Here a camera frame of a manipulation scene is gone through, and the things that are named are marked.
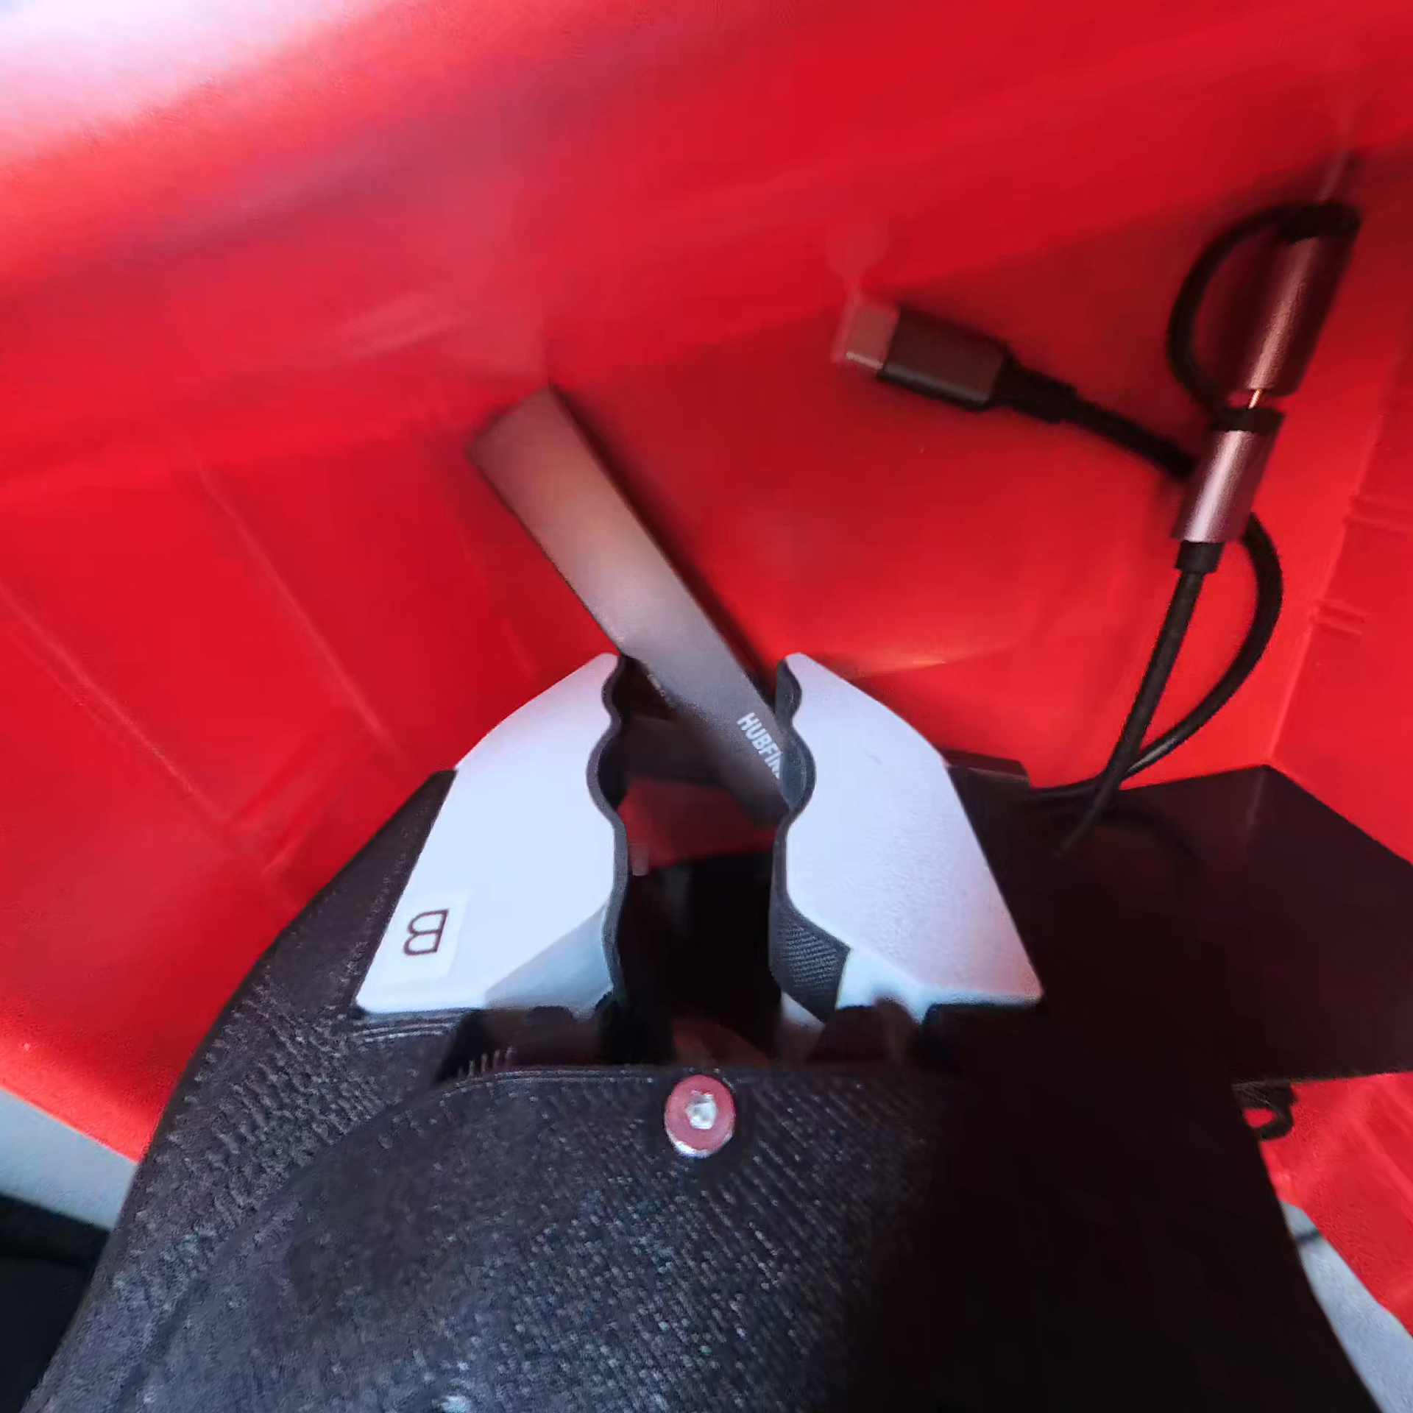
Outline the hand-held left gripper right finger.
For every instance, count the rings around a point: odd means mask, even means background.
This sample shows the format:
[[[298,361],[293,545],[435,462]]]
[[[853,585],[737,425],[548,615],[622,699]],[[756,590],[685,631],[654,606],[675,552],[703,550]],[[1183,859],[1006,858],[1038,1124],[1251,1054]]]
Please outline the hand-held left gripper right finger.
[[[774,715],[768,964],[787,1020],[888,1007],[1028,1009],[1044,999],[946,756],[835,671],[789,654]]]

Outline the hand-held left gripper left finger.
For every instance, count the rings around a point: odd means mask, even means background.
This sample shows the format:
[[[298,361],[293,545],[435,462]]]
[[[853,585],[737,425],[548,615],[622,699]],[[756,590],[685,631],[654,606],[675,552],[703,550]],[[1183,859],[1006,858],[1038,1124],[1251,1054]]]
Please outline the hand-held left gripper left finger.
[[[580,666],[454,769],[355,994],[362,1015],[593,1015],[608,997],[627,835],[601,762],[619,667],[611,652]]]

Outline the red plastic bin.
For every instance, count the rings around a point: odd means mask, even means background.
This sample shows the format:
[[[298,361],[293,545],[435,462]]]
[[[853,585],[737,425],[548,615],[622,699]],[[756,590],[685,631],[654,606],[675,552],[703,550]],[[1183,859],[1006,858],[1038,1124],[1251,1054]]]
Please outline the red plastic bin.
[[[1285,606],[1172,782],[1411,855],[1411,3],[2,10],[2,1083],[139,1158],[274,934],[603,650],[464,461],[556,384],[756,658],[1100,769],[1177,489],[831,364],[848,293],[1167,435],[1229,221],[1366,217],[1260,515]]]

